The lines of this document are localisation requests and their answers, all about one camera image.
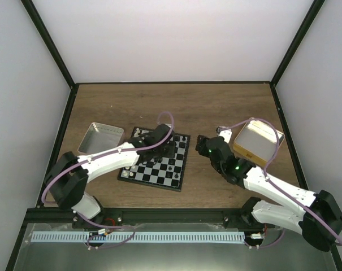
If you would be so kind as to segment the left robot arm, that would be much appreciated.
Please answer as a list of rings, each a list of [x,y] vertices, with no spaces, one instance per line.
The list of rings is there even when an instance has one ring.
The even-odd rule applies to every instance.
[[[173,153],[173,135],[173,127],[160,124],[153,131],[132,137],[110,150],[80,156],[65,153],[45,177],[42,202],[46,203],[46,195],[50,193],[59,209],[71,209],[91,227],[101,227],[105,212],[99,201],[85,192],[87,184],[114,170]]]

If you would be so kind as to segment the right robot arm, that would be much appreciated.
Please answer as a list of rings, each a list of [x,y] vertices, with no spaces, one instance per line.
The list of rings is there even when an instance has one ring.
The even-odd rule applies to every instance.
[[[251,161],[237,158],[222,136],[199,135],[196,151],[209,158],[211,166],[230,184],[257,192],[272,200],[250,198],[242,208],[242,223],[255,227],[273,224],[303,236],[314,248],[328,252],[342,246],[342,211],[334,196],[325,190],[316,193],[284,182]]]

